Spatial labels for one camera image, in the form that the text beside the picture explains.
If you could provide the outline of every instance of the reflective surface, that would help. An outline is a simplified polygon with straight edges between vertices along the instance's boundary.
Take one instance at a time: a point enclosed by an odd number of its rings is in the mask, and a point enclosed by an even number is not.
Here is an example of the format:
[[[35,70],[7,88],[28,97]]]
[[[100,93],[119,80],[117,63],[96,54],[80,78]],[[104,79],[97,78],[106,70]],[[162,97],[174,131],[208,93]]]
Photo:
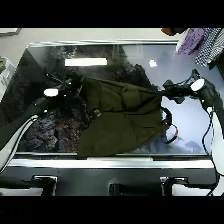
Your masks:
[[[167,79],[174,83],[181,82],[197,68],[224,97],[224,81],[217,67],[208,70],[207,67],[196,66],[195,54],[174,56],[175,47],[174,43],[130,44],[130,41],[128,44],[43,46],[39,43],[29,46],[0,104],[0,128],[18,118],[33,101],[43,96],[46,88],[57,85],[46,78],[48,72],[64,78],[75,72],[162,89]],[[72,58],[106,58],[107,65],[65,66],[65,59]],[[173,124],[179,130],[178,139],[165,145],[159,138],[133,153],[204,154],[201,139],[209,125],[209,118],[200,102],[186,98],[181,105],[177,105],[164,97],[162,106],[167,107],[173,115]],[[18,151],[76,152],[79,136],[91,123],[92,116],[85,103],[74,96],[69,105],[57,108],[35,122],[21,139]],[[171,128],[167,136],[172,137],[173,134]],[[211,140],[212,131],[205,141],[208,150]]]

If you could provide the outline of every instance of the pile of clothes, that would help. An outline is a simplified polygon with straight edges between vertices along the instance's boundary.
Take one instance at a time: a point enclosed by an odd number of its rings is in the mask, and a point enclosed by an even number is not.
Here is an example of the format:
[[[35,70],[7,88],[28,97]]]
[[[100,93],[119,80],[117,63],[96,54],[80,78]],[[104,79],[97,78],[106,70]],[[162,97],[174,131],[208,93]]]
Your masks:
[[[183,33],[176,47],[176,54],[191,54],[198,50],[195,63],[212,68],[224,48],[223,28],[162,28],[162,32],[174,36]]]

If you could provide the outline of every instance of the patterned clothing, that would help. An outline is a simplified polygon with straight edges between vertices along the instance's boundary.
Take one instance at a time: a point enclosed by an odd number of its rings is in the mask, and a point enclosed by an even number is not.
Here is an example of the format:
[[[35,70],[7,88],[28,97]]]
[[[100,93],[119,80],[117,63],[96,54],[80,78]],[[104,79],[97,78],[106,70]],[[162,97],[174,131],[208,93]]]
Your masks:
[[[201,66],[206,66],[214,43],[221,32],[222,28],[204,28],[204,42],[199,49],[198,56],[195,58],[195,63]]]
[[[221,32],[219,33],[212,48],[212,51],[208,57],[207,62],[210,63],[211,61],[216,60],[222,53],[223,48],[224,48],[224,29],[222,29]]]
[[[203,36],[204,30],[202,28],[190,28],[183,44],[176,54],[191,54],[196,46],[202,41]]]

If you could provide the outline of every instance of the olive green cloth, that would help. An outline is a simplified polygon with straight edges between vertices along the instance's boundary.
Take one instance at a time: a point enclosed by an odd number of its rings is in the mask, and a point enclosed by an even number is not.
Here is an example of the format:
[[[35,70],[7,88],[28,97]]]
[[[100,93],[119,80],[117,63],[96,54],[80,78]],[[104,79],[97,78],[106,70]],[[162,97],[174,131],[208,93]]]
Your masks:
[[[85,77],[80,97],[101,115],[80,137],[80,157],[125,153],[147,145],[169,126],[161,118],[162,96],[131,84]]]

